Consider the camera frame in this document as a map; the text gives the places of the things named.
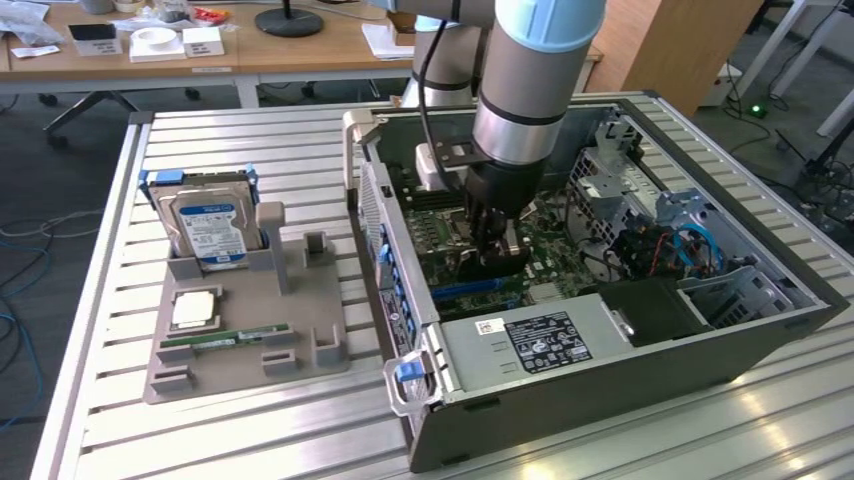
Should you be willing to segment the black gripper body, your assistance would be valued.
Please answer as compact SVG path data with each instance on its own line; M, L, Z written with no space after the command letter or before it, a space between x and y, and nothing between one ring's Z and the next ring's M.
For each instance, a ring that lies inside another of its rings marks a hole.
M524 165L498 160L471 165L464 181L468 212L495 210L506 218L518 219L535 197L543 174L543 160Z

